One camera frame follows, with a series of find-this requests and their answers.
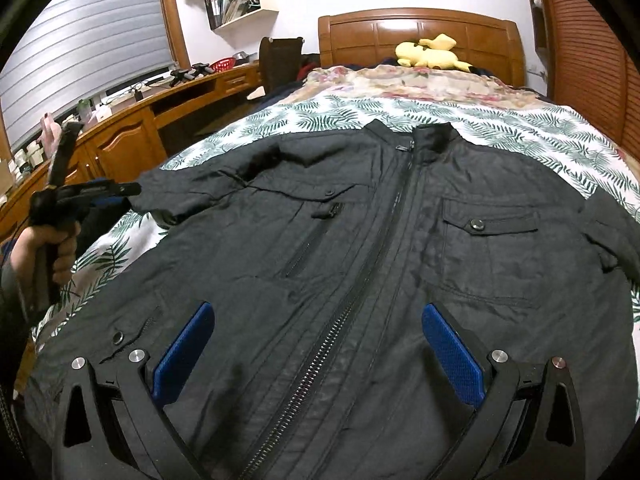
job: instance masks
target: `louvered door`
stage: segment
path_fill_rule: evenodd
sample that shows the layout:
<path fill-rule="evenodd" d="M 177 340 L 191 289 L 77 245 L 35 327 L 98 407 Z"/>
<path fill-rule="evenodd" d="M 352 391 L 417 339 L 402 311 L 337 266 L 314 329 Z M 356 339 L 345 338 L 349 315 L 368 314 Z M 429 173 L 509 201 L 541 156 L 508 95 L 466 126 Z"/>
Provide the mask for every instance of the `louvered door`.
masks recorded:
<path fill-rule="evenodd" d="M 587 0 L 551 0 L 553 99 L 640 158 L 640 75 Z"/>

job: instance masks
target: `blue gripper pad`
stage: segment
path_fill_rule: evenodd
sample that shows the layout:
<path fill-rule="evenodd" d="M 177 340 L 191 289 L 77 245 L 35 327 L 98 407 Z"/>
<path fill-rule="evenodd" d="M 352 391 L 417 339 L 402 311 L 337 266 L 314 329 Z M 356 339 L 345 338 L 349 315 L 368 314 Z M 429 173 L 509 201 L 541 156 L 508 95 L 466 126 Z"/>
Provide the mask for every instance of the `blue gripper pad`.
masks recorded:
<path fill-rule="evenodd" d="M 422 333 L 458 398 L 477 409 L 484 400 L 482 370 L 433 303 L 422 311 Z"/>
<path fill-rule="evenodd" d="M 156 406 L 161 408 L 178 399 L 215 325 L 213 307 L 210 303 L 203 303 L 154 370 L 151 397 Z"/>

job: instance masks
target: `bed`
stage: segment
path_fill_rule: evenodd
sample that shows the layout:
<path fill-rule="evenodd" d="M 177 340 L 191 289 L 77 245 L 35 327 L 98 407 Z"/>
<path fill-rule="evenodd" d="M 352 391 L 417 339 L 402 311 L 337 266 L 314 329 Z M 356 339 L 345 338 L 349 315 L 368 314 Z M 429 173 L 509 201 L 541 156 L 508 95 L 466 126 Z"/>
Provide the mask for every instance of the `bed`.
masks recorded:
<path fill-rule="evenodd" d="M 433 78 L 442 78 L 441 83 L 454 82 L 463 88 L 460 98 L 460 92 L 452 97 L 448 90 L 434 98 L 430 93 L 433 89 L 425 96 L 424 87 L 420 83 L 411 86 L 410 81 L 411 77 L 423 80 L 424 71 L 429 69 L 380 66 L 363 72 L 343 67 L 375 65 L 392 56 L 394 46 L 401 41 L 435 37 L 441 32 L 458 41 L 456 53 L 460 59 L 490 70 L 497 78 L 431 71 Z M 321 17 L 319 44 L 322 65 L 338 66 L 313 72 L 305 87 L 284 101 L 201 140 L 162 168 L 171 171 L 196 166 L 271 135 L 360 128 L 373 119 L 404 132 L 418 124 L 450 122 L 470 142 L 532 156 L 584 197 L 600 186 L 640 221 L 640 186 L 609 139 L 571 108 L 512 88 L 524 84 L 523 49 L 513 22 L 441 9 L 364 10 Z M 399 80 L 404 94 L 397 92 Z M 91 308 L 91 300 L 101 288 L 160 243 L 167 232 L 150 215 L 124 215 L 76 261 L 76 273 L 64 289 L 62 301 L 32 331 L 36 352 L 46 346 L 47 338 L 73 330 L 73 318 Z M 633 337 L 640 368 L 637 287 L 632 293 L 632 307 L 629 316 L 634 317 Z"/>

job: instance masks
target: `window blind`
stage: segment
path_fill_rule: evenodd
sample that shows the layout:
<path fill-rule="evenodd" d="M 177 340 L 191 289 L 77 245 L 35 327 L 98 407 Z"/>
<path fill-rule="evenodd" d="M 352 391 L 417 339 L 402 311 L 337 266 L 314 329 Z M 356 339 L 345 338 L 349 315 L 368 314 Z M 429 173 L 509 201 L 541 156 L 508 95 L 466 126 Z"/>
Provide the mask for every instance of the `window blind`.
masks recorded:
<path fill-rule="evenodd" d="M 0 73 L 12 149 L 54 116 L 174 61 L 160 0 L 52 0 Z"/>

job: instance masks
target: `headboard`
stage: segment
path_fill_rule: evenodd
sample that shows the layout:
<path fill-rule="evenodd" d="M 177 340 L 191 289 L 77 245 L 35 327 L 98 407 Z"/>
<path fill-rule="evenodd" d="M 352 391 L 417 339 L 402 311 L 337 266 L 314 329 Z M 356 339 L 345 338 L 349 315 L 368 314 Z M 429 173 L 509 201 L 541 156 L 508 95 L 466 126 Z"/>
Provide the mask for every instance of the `headboard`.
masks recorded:
<path fill-rule="evenodd" d="M 524 86 L 524 52 L 514 22 L 445 9 L 374 9 L 318 19 L 320 63 L 370 66 L 396 56 L 403 41 L 417 43 L 444 33 L 458 42 L 461 61 Z"/>

